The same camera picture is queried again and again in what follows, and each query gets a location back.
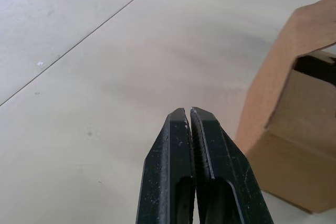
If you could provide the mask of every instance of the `black metal tool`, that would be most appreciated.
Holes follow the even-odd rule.
[[[248,160],[216,117],[168,115],[144,164],[136,224],[192,224],[195,184],[201,224],[272,224]]]

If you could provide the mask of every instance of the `white floor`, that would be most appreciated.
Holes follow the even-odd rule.
[[[166,115],[199,106],[234,138],[282,25],[316,1],[0,0],[0,223],[134,223]],[[275,224],[335,223],[265,199]]]

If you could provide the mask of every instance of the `grout line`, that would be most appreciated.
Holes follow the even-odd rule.
[[[35,79],[37,79],[41,74],[43,74],[45,71],[47,71],[52,65],[54,65],[57,61],[59,61],[61,58],[63,58],[68,52],[73,50],[75,47],[77,47],[80,43],[82,43],[86,38],[88,38],[91,34],[93,34],[95,31],[97,31],[100,27],[102,27],[105,23],[107,23],[110,19],[112,19],[115,15],[120,13],[122,10],[124,10],[129,4],[131,4],[134,0],[129,1],[126,5],[124,5],[121,9],[119,9],[116,13],[114,13],[111,17],[109,17],[107,20],[105,20],[102,24],[100,24],[96,29],[94,29],[92,32],[90,32],[87,36],[85,36],[83,39],[81,39],[79,42],[77,42],[73,47],[71,47],[68,51],[66,51],[63,55],[61,55],[58,59],[56,59],[53,63],[51,63],[46,69],[44,69],[41,73],[39,73],[37,76],[32,78],[29,82],[27,82],[23,87],[21,87],[18,91],[16,91],[14,94],[12,94],[9,98],[7,98],[4,102],[0,104],[0,106],[4,105],[6,102],[8,102],[13,96],[15,96],[18,92],[20,92],[22,89],[27,87],[29,84],[31,84]]]

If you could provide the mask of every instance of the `cardboard flap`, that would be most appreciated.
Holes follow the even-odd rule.
[[[261,137],[295,59],[336,43],[336,0],[321,0],[291,15],[247,94],[236,143],[247,153]]]

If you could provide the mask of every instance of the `cardboard box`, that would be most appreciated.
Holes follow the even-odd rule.
[[[247,94],[236,144],[262,190],[311,212],[336,207],[336,0],[298,8]]]

